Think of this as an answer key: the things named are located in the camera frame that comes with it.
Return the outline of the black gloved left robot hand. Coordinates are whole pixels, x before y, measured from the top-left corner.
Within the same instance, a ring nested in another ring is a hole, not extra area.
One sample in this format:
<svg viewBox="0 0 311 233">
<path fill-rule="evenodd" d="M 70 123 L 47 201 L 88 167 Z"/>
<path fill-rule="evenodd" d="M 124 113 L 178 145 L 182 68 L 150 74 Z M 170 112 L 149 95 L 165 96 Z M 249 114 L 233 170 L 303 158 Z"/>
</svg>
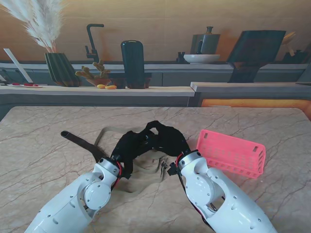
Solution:
<svg viewBox="0 0 311 233">
<path fill-rule="evenodd" d="M 112 151 L 112 158 L 124 164 L 128 172 L 133 170 L 133 160 L 150 149 L 146 133 L 128 131 L 124 134 Z"/>
</svg>

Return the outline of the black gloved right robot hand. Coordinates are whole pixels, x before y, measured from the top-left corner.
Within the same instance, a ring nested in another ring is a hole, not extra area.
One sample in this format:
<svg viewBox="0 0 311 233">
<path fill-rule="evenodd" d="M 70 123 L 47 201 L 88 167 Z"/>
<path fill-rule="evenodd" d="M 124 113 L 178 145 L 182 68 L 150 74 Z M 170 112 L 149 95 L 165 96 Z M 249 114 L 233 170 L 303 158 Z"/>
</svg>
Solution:
<svg viewBox="0 0 311 233">
<path fill-rule="evenodd" d="M 190 147 L 183 134 L 176 128 L 166 126 L 159 121 L 149 122 L 145 129 L 155 128 L 158 132 L 148 140 L 153 149 L 161 151 L 168 156 L 178 157 L 180 154 L 190 152 Z"/>
</svg>

